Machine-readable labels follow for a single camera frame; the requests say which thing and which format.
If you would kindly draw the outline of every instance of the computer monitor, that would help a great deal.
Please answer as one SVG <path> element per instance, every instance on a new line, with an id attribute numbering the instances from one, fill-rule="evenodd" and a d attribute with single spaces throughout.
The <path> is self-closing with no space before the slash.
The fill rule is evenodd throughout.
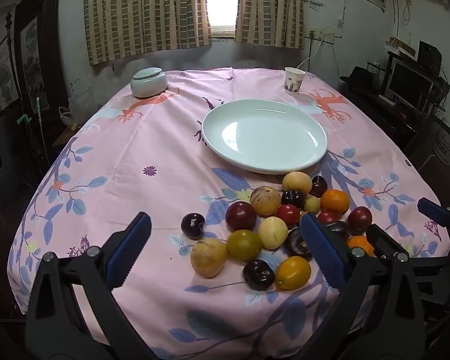
<path id="1" fill-rule="evenodd" d="M 421 112 L 425 105 L 422 93 L 428 95 L 432 86 L 433 83 L 428 78 L 397 62 L 388 84 L 388 90 L 400 101 Z"/>

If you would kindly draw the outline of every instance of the chair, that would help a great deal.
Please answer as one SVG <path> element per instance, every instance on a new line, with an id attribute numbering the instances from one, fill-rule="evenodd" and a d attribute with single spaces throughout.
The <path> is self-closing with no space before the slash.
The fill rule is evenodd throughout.
<path id="1" fill-rule="evenodd" d="M 435 116 L 425 119 L 403 153 L 442 206 L 450 207 L 450 127 Z"/>

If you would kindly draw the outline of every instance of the pink tablecloth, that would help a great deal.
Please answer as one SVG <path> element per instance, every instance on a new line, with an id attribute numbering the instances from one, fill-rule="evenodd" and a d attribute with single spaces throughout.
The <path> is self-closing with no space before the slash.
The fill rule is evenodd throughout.
<path id="1" fill-rule="evenodd" d="M 113 294 L 159 357 L 295 353 L 337 297 L 315 262 L 310 282 L 300 290 L 252 291 L 243 283 L 243 265 L 233 261 L 212 279 L 197 276 L 189 261 L 194 242 L 180 231 L 185 214 L 202 212 L 207 235 L 227 239 L 228 205 L 248 200 L 258 186 L 280 186 L 276 176 L 222 161 L 202 139 L 205 114 L 240 99 L 287 102 L 312 114 L 328 135 L 317 172 L 329 187 L 346 191 L 352 208 L 370 207 L 375 223 L 410 255 L 448 252 L 446 231 L 416 208 L 422 196 L 437 201 L 433 192 L 375 124 L 317 77 L 307 74 L 300 93 L 290 95 L 281 70 L 222 68 L 167 76 L 167 91 L 154 98 L 134 98 L 129 85 L 117 93 L 68 142 L 42 181 L 8 259 L 10 285 L 22 311 L 45 252 L 80 255 L 145 211 L 152 218 L 152 236 Z M 261 258 L 276 267 L 285 256 L 265 251 Z M 90 330 L 104 341 L 83 292 L 77 292 Z"/>

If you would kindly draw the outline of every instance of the striped curtain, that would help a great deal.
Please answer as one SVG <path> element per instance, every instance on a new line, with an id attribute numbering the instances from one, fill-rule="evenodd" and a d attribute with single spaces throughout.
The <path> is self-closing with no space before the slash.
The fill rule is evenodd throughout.
<path id="1" fill-rule="evenodd" d="M 141 0 L 83 0 L 91 65 L 142 53 Z"/>
<path id="2" fill-rule="evenodd" d="M 143 0 L 146 53 L 209 45 L 206 0 Z"/>
<path id="3" fill-rule="evenodd" d="M 211 44 L 206 0 L 83 0 L 91 65 Z"/>
<path id="4" fill-rule="evenodd" d="M 238 0 L 235 42 L 303 49 L 303 0 Z"/>

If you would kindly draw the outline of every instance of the lemon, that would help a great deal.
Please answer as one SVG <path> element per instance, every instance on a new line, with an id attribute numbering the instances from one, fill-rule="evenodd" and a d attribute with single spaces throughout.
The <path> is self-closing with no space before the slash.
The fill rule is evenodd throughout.
<path id="1" fill-rule="evenodd" d="M 306 285 L 311 273 L 310 264 L 306 259 L 293 256 L 278 266 L 275 272 L 275 285 L 280 290 L 297 290 Z"/>

